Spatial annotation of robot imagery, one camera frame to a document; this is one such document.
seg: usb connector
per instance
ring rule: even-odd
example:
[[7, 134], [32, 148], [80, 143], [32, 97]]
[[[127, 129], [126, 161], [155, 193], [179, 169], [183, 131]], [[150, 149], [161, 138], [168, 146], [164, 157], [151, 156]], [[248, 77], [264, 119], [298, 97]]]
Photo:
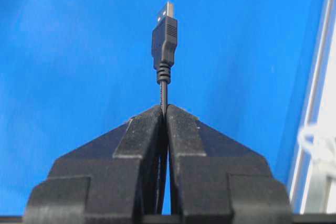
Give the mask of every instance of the usb connector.
[[161, 87], [160, 104], [164, 117], [167, 108], [167, 85], [171, 82], [170, 68], [174, 65], [177, 46], [177, 20], [173, 17], [174, 6], [167, 2], [157, 15], [157, 26], [152, 33], [152, 56], [156, 82]]

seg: blue background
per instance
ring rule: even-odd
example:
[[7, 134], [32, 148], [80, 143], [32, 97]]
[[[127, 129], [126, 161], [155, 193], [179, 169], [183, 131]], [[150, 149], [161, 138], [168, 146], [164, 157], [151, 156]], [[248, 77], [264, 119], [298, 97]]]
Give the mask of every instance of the blue background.
[[[159, 103], [151, 32], [166, 1], [0, 0], [1, 215], [23, 213], [56, 157]], [[322, 0], [170, 1], [169, 103], [286, 183]]]

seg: metal usb plug tip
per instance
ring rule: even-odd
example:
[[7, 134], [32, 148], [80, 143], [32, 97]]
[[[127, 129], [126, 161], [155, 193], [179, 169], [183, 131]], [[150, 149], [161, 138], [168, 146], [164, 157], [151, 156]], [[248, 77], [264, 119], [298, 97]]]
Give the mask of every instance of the metal usb plug tip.
[[174, 17], [174, 6], [169, 1], [162, 7], [159, 11], [158, 16], [156, 18], [157, 22], [159, 23], [165, 16]]

